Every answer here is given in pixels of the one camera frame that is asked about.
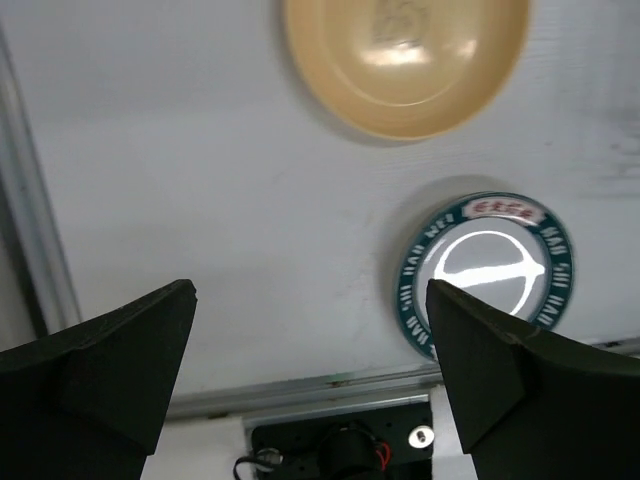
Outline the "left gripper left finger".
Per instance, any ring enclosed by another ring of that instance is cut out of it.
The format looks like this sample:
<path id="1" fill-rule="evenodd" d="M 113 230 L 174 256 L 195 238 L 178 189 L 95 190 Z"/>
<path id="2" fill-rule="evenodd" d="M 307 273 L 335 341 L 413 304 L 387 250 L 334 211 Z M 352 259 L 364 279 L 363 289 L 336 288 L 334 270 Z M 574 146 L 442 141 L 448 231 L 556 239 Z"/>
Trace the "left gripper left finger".
<path id="1" fill-rule="evenodd" d="M 1 354 L 4 479 L 138 479 L 197 305 L 192 281 Z"/>

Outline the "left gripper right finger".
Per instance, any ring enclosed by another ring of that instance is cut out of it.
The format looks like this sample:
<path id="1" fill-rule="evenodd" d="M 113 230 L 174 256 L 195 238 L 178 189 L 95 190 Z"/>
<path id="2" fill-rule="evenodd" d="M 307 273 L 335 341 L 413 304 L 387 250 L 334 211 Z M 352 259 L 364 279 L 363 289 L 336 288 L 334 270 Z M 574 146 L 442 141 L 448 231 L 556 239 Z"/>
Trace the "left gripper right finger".
<path id="1" fill-rule="evenodd" d="M 636 479 L 639 361 L 497 310 L 444 280 L 426 310 L 480 479 Z"/>

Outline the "grey patterned plate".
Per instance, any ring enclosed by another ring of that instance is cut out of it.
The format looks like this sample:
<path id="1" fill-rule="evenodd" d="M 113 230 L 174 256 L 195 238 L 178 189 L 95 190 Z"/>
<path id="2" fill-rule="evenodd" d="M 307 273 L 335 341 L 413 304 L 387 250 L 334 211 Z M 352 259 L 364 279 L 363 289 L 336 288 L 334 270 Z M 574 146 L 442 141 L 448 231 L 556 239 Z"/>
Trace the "grey patterned plate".
<path id="1" fill-rule="evenodd" d="M 409 344 L 435 360 L 430 280 L 552 330 L 569 305 L 574 273 L 570 237 L 550 209 L 515 193 L 469 194 L 432 211 L 406 249 L 394 286 L 396 318 Z"/>

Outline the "yellow plate with drawing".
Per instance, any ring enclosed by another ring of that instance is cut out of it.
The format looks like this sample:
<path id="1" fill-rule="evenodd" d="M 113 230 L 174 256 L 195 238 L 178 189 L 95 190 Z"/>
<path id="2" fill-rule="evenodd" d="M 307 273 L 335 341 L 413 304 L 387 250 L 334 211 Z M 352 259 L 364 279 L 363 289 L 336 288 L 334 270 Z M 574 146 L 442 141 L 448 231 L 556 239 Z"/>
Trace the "yellow plate with drawing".
<path id="1" fill-rule="evenodd" d="M 526 43 L 528 1 L 285 1 L 288 50 L 313 97 L 372 136 L 443 134 L 500 93 Z"/>

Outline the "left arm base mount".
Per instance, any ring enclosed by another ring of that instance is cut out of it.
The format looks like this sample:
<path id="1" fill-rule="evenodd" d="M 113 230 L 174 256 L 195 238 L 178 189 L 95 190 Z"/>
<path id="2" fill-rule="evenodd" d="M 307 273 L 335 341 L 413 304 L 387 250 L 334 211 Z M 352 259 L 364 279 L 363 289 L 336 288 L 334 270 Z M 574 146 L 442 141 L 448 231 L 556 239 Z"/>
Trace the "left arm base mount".
<path id="1" fill-rule="evenodd" d="M 431 479 L 435 433 L 426 398 L 258 426 L 246 466 L 255 479 Z"/>

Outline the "aluminium rail side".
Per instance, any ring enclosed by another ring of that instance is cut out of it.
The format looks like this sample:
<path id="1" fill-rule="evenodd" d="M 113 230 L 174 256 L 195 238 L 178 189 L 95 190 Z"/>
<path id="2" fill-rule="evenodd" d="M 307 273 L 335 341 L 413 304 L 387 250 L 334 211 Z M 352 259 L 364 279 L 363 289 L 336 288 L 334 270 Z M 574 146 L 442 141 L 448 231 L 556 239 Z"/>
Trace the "aluminium rail side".
<path id="1" fill-rule="evenodd" d="M 41 338 L 82 321 L 12 55 L 1 37 L 1 240 Z"/>

